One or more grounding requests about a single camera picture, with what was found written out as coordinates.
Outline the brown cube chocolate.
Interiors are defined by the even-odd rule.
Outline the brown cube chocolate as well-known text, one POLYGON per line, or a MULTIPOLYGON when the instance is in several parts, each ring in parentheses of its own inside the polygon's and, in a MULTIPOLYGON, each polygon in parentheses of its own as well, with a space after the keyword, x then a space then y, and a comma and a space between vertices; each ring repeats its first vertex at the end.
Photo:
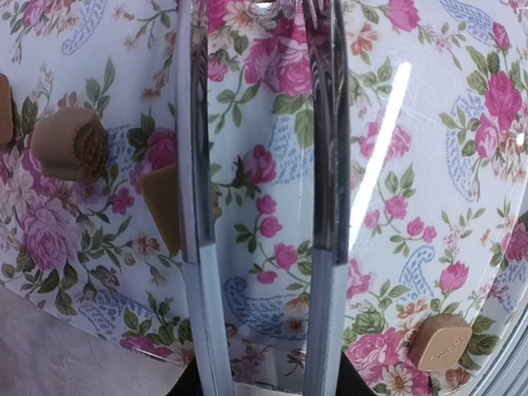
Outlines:
POLYGON ((171 255, 181 250, 177 166, 155 170, 139 178, 139 190, 171 255))

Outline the silver metal serving tongs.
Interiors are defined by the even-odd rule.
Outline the silver metal serving tongs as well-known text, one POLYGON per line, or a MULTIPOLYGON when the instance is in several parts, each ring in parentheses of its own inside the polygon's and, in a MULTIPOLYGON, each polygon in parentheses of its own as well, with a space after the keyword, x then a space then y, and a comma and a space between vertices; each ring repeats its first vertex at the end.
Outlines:
MULTIPOLYGON (((342 9, 305 1, 313 85, 313 273, 304 393, 337 393, 350 255, 350 121, 342 9)), ((183 1, 177 30, 176 142, 181 254, 201 388, 234 392, 220 299, 207 114, 209 16, 204 1, 183 1)))

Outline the brown ridged chocolate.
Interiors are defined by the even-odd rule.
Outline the brown ridged chocolate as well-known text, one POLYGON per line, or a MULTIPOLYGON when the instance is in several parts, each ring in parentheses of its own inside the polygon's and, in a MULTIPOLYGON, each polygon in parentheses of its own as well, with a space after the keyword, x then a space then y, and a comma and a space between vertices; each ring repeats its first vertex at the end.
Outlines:
POLYGON ((108 135, 97 113, 64 108, 39 121, 31 154, 44 176, 71 182, 96 182, 107 160, 108 135))

